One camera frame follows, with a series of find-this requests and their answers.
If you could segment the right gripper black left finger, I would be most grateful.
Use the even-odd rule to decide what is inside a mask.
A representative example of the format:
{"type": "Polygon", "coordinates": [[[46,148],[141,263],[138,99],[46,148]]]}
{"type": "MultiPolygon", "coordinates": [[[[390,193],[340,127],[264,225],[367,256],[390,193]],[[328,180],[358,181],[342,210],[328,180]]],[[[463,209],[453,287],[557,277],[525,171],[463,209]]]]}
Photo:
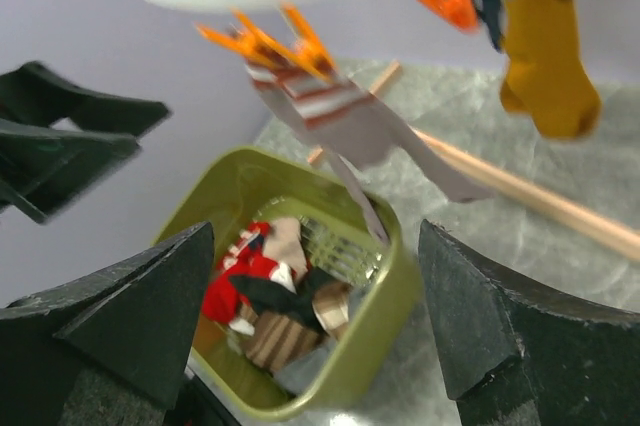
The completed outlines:
{"type": "Polygon", "coordinates": [[[213,262],[203,222],[1,310],[4,425],[160,425],[213,262]]]}

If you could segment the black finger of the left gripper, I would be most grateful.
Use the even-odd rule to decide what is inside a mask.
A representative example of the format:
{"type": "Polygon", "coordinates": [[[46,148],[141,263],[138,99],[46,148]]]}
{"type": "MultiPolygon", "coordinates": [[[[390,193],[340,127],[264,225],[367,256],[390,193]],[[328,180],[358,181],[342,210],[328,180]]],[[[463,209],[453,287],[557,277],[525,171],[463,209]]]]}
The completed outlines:
{"type": "Polygon", "coordinates": [[[19,124],[49,127],[67,118],[82,130],[143,136],[169,116],[161,102],[81,87],[39,61],[1,75],[1,117],[19,124]]]}
{"type": "Polygon", "coordinates": [[[1,121],[1,208],[36,223],[55,214],[138,153],[130,134],[58,130],[1,121]]]}

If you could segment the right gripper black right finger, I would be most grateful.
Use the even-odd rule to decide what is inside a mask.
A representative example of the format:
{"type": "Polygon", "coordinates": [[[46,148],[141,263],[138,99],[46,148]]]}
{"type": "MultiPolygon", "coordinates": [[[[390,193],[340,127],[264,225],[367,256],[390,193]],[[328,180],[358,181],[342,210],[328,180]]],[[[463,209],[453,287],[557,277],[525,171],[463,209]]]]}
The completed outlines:
{"type": "Polygon", "coordinates": [[[638,424],[638,314],[533,280],[429,221],[418,255],[462,424],[638,424]]]}

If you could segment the orange clothes clip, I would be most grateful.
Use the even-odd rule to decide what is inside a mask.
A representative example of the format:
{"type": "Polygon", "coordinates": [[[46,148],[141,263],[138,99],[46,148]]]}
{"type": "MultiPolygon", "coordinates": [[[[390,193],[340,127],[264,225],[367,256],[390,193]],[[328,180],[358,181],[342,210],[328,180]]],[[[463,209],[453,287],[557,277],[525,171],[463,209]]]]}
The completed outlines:
{"type": "Polygon", "coordinates": [[[332,82],[335,64],[327,48],[310,23],[292,4],[282,4],[280,11],[296,34],[295,46],[291,50],[292,61],[306,72],[332,82]]]}
{"type": "Polygon", "coordinates": [[[195,27],[205,39],[243,56],[251,63],[269,69],[296,63],[291,50],[257,27],[245,13],[233,9],[232,14],[241,23],[241,27],[232,26],[227,33],[202,24],[196,24],[195,27]]]}

